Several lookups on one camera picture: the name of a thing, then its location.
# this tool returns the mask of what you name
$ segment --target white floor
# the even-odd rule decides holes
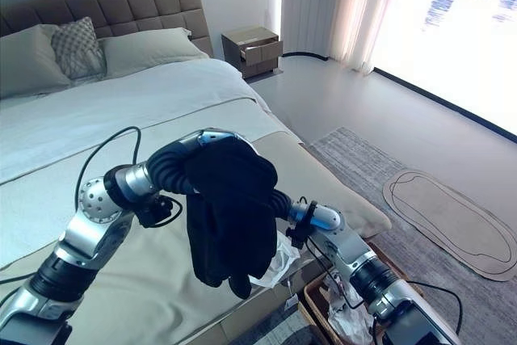
[[[517,233],[517,144],[392,82],[335,61],[280,59],[251,86],[303,141],[346,127],[489,209]]]

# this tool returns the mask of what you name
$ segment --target pillow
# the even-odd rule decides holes
[[[107,78],[122,77],[169,62],[208,58],[188,39],[190,34],[178,27],[102,39]]]
[[[104,54],[89,16],[58,27],[51,43],[57,64],[69,78],[106,73]]]
[[[50,37],[56,26],[38,24],[0,38],[0,99],[65,89]]]

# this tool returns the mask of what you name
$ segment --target tufted headboard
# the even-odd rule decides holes
[[[2,9],[0,36],[85,16],[91,17],[98,38],[185,27],[192,32],[192,43],[213,57],[201,0],[40,0]]]

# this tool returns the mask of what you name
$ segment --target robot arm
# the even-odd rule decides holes
[[[316,226],[310,234],[313,241],[335,265],[341,278],[349,281],[364,299],[368,312],[386,326],[384,344],[461,344],[454,330],[377,258],[340,212],[314,202],[295,203],[289,219],[310,220]]]
[[[53,252],[0,312],[2,343],[65,343],[71,332],[66,320],[124,241],[133,217],[145,228],[160,226],[170,215],[171,204],[158,192],[196,193],[184,174],[183,161],[226,137],[246,141],[236,133],[207,128],[170,143],[145,163],[118,166],[103,178],[88,181],[80,191],[79,209]],[[274,202],[278,217],[297,224],[290,233],[293,245],[299,246],[311,234],[342,278],[366,301],[368,312],[388,325],[386,344],[425,345],[426,336],[428,343],[460,344],[441,317],[376,257],[339,212],[315,202],[293,204],[279,191]]]

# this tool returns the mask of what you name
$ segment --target city view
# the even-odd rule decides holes
[[[517,133],[517,0],[390,0],[374,66]]]

